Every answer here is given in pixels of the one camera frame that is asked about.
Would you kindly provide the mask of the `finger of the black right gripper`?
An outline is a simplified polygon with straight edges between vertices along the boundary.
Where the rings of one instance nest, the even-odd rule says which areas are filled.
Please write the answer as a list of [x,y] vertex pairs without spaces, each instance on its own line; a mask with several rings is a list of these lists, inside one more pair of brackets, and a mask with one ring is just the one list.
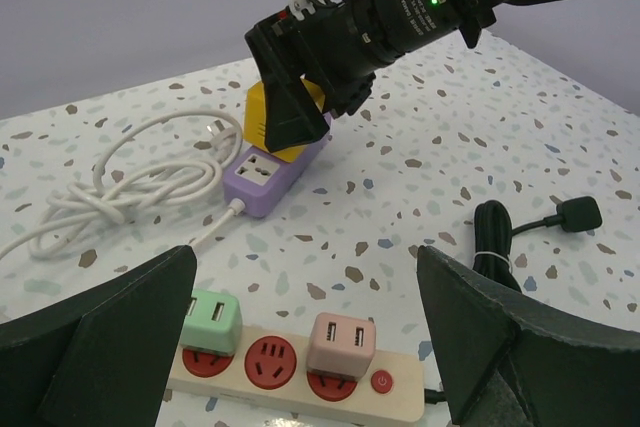
[[329,126],[302,82],[297,54],[270,29],[252,29],[245,40],[263,84],[267,150],[276,153],[321,140]]

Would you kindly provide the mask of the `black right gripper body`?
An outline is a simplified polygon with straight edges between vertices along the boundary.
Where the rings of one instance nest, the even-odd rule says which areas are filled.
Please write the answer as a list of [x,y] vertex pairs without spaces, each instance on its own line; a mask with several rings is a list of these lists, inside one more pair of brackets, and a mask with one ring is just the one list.
[[463,0],[311,1],[317,11],[303,20],[285,10],[252,29],[270,29],[287,41],[304,68],[302,79],[321,88],[323,109],[335,117],[361,107],[377,70],[455,31],[469,47],[480,37]]

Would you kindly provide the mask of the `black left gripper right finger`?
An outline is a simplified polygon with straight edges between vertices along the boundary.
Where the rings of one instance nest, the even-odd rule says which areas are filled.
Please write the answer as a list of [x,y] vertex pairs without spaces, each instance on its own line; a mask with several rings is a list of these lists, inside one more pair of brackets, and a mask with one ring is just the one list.
[[422,246],[417,282],[455,426],[636,426],[639,335]]

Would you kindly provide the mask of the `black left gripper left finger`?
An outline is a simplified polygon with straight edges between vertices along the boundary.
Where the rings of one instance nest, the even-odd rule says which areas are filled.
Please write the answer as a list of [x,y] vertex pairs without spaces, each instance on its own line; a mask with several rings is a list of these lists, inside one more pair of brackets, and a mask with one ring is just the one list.
[[2,324],[2,425],[154,425],[196,269],[176,246]]

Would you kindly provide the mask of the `yellow cube socket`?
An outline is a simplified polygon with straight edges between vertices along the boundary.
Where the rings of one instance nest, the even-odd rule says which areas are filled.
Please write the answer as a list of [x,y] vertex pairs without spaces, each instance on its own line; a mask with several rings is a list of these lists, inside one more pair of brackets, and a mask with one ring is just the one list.
[[294,99],[288,94],[278,93],[277,87],[266,86],[258,81],[249,88],[246,96],[244,115],[244,140],[257,145],[269,153],[289,150],[321,140],[329,131],[329,115],[323,113],[325,94],[321,88],[306,79],[299,84],[304,86],[304,100],[309,100],[319,112],[312,115],[312,121],[318,130],[308,124],[304,114],[294,105]]

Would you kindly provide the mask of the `green USB charger plug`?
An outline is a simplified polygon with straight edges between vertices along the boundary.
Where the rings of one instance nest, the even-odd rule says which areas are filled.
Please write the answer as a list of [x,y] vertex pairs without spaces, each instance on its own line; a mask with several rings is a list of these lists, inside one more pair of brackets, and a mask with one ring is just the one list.
[[240,343],[242,329],[240,303],[235,296],[194,289],[179,344],[190,350],[233,356]]

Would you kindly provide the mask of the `pink brown USB charger plug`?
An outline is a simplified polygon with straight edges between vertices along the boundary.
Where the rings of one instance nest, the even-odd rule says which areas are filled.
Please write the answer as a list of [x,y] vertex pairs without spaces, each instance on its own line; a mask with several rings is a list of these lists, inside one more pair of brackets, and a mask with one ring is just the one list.
[[372,321],[322,312],[309,335],[306,368],[314,374],[357,381],[369,369],[375,352]]

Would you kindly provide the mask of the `beige power strip red sockets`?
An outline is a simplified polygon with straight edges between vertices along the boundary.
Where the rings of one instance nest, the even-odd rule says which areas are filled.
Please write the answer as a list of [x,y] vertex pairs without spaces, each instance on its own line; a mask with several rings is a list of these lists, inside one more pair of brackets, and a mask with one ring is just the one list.
[[[257,341],[281,337],[296,354],[296,368],[245,361]],[[425,411],[424,373],[417,357],[379,350],[357,382],[321,379],[306,370],[308,340],[295,334],[245,326],[235,355],[217,359],[200,352],[176,351],[167,387],[171,390],[243,402],[364,426],[415,426]],[[274,389],[255,385],[247,374],[271,374],[287,382]]]

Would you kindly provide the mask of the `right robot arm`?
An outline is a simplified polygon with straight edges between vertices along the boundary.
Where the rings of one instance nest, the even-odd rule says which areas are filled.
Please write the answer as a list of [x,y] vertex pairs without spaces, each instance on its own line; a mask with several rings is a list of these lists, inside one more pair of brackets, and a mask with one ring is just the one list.
[[453,32],[474,48],[502,4],[563,0],[288,0],[245,39],[264,92],[256,146],[270,153],[321,140],[355,113],[375,74]]

